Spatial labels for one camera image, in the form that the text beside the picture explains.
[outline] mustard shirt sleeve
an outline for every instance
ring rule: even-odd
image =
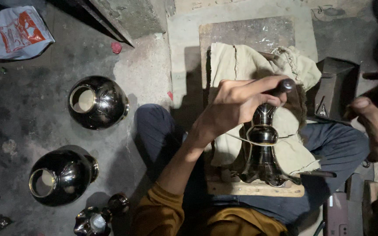
[[[171,194],[156,182],[136,208],[131,232],[135,236],[175,236],[184,221],[183,195]]]

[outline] dusty floor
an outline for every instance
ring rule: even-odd
[[[118,192],[137,204],[150,182],[133,140],[135,110],[145,103],[171,106],[167,34],[139,38],[136,49],[124,44],[115,55],[110,37],[51,5],[45,10],[56,42],[35,59],[0,63],[0,213],[14,221],[0,235],[74,235],[75,216],[86,206],[104,205]],[[114,79],[130,102],[126,119],[103,131],[79,126],[66,106],[71,87],[90,75]],[[4,153],[9,140],[16,147]],[[45,153],[68,144],[95,156],[100,174],[77,201],[43,206],[29,193],[30,169]],[[118,235],[128,234],[129,222],[129,215],[121,219]]]
[[[135,49],[123,45],[119,55],[111,52],[113,39],[48,5],[43,9],[44,20],[56,42],[33,60],[0,63],[0,213],[14,220],[0,235],[73,235],[75,215],[86,206],[103,205],[117,192],[129,196],[132,206],[138,203],[151,183],[134,143],[135,110],[145,103],[158,103],[187,128],[202,111],[199,24],[295,15],[296,46],[305,55],[316,61],[327,56],[348,59],[361,64],[363,71],[377,68],[371,50],[378,38],[378,24],[369,0],[175,3],[176,14],[168,19],[166,34],[139,38]],[[327,12],[327,5],[340,10],[338,15]],[[128,117],[104,131],[82,128],[66,109],[70,88],[89,75],[114,79],[130,100]],[[375,83],[360,79],[358,94]],[[174,94],[173,102],[168,91]],[[10,140],[16,148],[5,153],[2,145]],[[96,157],[100,175],[77,201],[61,207],[43,206],[29,194],[29,171],[45,153],[68,144]],[[357,171],[371,178],[368,170]],[[116,224],[115,235],[129,234],[131,214]],[[319,214],[311,215],[302,227],[308,228],[303,235],[312,235]],[[359,217],[350,222],[358,230]]]

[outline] white plastic bag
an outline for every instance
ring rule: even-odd
[[[0,11],[0,59],[27,59],[55,42],[32,6]]]

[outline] string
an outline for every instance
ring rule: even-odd
[[[256,142],[252,142],[252,141],[250,141],[250,140],[244,139],[244,138],[242,138],[242,137],[235,136],[235,135],[233,135],[233,134],[229,134],[229,133],[226,133],[226,134],[229,135],[229,136],[231,136],[231,137],[233,137],[233,138],[239,139],[239,140],[241,140],[241,141],[248,142],[248,143],[253,144],[253,145],[256,145],[256,146],[271,147],[271,146],[274,146],[275,144],[277,144],[277,143],[274,143],[274,144],[260,144],[260,143],[256,143]],[[279,139],[286,139],[286,138],[289,138],[289,137],[291,137],[291,136],[293,136],[293,135],[295,135],[295,134],[290,134],[290,135],[285,136],[285,137],[280,137]]]

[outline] person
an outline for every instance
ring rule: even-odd
[[[321,168],[335,172],[336,178],[303,175],[305,194],[299,198],[208,195],[200,158],[204,148],[217,136],[250,121],[259,105],[283,104],[286,94],[273,97],[263,92],[284,78],[221,81],[217,97],[188,134],[161,106],[138,108],[138,136],[151,163],[147,173],[156,181],[135,209],[133,235],[295,235],[302,218],[322,205],[369,153],[378,155],[378,110],[369,99],[358,98],[351,107],[367,128],[370,147],[363,133],[343,124],[313,123],[301,130],[308,139],[305,147],[325,156]],[[378,230],[378,210],[374,214]]]

